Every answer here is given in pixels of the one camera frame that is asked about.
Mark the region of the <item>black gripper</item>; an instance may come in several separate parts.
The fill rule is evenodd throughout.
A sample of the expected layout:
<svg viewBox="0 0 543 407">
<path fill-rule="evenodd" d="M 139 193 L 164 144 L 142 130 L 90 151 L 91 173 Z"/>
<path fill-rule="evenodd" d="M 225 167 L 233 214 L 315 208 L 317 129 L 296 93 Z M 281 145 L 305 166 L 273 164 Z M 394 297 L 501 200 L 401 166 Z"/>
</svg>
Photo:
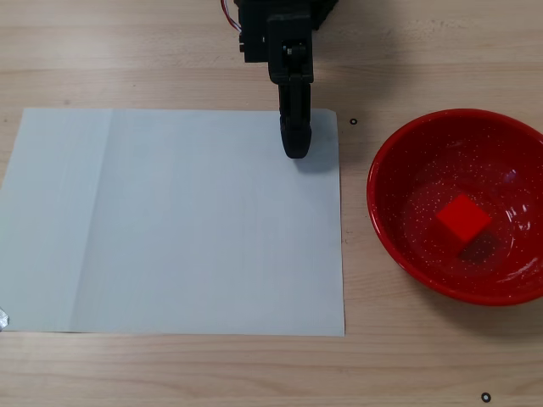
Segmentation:
<svg viewBox="0 0 543 407">
<path fill-rule="evenodd" d="M 278 87 L 281 137 L 291 159 L 311 145 L 311 7 L 308 1 L 237 1 L 247 63 L 267 63 Z"/>
</svg>

